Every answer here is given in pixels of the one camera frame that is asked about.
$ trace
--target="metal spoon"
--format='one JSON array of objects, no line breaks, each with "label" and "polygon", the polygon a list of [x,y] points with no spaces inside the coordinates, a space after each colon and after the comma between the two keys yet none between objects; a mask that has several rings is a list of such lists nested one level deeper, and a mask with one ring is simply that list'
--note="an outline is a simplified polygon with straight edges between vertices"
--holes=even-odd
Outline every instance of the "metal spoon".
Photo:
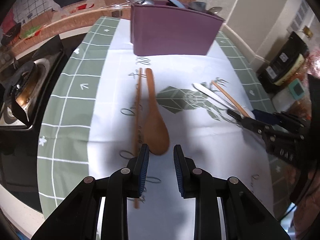
[{"label": "metal spoon", "polygon": [[219,12],[221,12],[222,10],[222,7],[220,6],[215,6],[215,7],[212,7],[210,8],[207,12],[210,12],[209,14],[218,14]]}]

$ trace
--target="qr code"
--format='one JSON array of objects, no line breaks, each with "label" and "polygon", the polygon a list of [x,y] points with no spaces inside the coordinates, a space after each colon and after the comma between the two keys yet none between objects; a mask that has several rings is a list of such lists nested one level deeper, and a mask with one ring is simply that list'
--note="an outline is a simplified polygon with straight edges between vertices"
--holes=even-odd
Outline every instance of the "qr code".
[{"label": "qr code", "polygon": [[286,62],[289,59],[288,56],[284,53],[282,53],[279,58],[282,60],[282,62]]}]

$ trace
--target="purple utensil holder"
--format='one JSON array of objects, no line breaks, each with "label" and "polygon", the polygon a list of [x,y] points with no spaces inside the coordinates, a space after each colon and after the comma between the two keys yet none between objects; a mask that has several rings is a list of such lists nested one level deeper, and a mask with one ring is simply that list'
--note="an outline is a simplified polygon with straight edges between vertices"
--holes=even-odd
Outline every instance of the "purple utensil holder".
[{"label": "purple utensil holder", "polygon": [[190,9],[131,3],[131,43],[137,56],[206,55],[224,19]]}]

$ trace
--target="white arrow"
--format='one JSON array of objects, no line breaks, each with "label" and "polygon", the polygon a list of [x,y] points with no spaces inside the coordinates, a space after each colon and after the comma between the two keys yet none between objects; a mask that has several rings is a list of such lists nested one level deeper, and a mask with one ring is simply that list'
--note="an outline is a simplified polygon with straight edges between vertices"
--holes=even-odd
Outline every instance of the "white arrow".
[{"label": "white arrow", "polygon": [[83,90],[83,88],[88,88],[85,85],[89,85],[89,84],[80,84],[81,90]]}]

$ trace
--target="white star print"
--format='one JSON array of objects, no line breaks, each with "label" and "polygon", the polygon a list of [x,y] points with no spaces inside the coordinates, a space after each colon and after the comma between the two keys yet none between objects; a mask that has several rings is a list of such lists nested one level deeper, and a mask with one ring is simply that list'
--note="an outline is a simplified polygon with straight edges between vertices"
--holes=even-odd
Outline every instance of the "white star print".
[{"label": "white star print", "polygon": [[44,146],[44,144],[47,142],[46,138],[44,136],[42,136],[41,138],[39,138],[39,145]]}]

